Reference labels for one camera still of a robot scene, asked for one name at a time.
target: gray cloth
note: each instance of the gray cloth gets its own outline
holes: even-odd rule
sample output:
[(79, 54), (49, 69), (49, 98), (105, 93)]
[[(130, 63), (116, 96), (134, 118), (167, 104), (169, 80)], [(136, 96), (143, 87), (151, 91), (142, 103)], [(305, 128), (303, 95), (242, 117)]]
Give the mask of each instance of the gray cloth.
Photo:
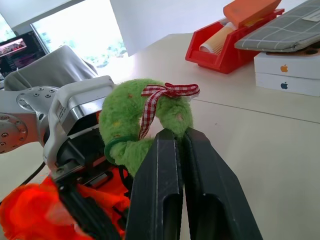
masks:
[(30, 65), (11, 72), (4, 79), (4, 89), (20, 91), (36, 86), (60, 88), (97, 76), (94, 66), (82, 60), (69, 46), (63, 45)]
[(308, 0), (239, 40), (237, 49), (295, 52), (320, 41), (320, 21), (302, 19), (320, 10), (320, 0)]

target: apple logo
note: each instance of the apple logo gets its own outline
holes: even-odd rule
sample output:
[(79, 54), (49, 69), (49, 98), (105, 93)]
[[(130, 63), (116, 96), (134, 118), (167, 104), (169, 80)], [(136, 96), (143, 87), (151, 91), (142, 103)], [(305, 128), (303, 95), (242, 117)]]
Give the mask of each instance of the apple logo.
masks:
[(287, 73), (287, 72), (288, 72), (288, 66), (287, 66), (287, 64), (281, 66), (281, 67), (280, 67), (280, 70), (281, 70), (281, 72), (283, 72), (283, 73)]
[(288, 89), (288, 84), (287, 84), (287, 82), (281, 83), (281, 88), (282, 88), (282, 89)]

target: white table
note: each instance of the white table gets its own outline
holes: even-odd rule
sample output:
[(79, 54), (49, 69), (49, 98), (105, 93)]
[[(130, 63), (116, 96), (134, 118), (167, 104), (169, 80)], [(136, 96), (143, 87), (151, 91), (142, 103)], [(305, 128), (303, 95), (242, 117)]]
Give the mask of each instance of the white table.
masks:
[[(110, 65), (109, 74), (117, 83), (149, 77), (199, 84), (201, 94), (191, 102), (194, 128), (238, 176), (263, 239), (319, 239), (320, 98), (256, 88), (252, 65), (223, 75), (186, 62), (190, 37), (170, 35)], [(160, 129), (155, 122), (152, 132)], [(28, 147), (0, 155), (8, 167), (0, 174), (1, 196), (40, 164), (41, 147)], [(28, 162), (21, 163), (22, 155)], [(181, 239), (188, 240), (185, 211), (182, 223)]]

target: orange cloth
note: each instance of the orange cloth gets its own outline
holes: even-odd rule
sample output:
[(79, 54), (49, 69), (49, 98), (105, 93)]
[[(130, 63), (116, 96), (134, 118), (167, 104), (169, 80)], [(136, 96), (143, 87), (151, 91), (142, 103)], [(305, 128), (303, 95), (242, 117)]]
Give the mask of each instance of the orange cloth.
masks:
[[(92, 197), (106, 212), (123, 237), (117, 221), (121, 218), (113, 206), (123, 211), (130, 201), (124, 196), (123, 186), (117, 168), (112, 170), (113, 178), (97, 189), (78, 185), (84, 197)], [(75, 227), (76, 222), (59, 201), (58, 191), (47, 177), (41, 184), (27, 184), (16, 188), (0, 205), (0, 224), (9, 240), (91, 240)]]

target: white wall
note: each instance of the white wall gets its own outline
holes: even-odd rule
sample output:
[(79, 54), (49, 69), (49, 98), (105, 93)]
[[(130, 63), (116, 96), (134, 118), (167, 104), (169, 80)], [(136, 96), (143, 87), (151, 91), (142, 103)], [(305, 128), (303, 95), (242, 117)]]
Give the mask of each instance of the white wall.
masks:
[[(305, 0), (282, 0), (286, 10)], [(232, 0), (110, 0), (129, 55), (175, 33), (191, 33), (221, 18)]]
[(11, 28), (48, 12), (70, 0), (0, 0), (0, 14)]

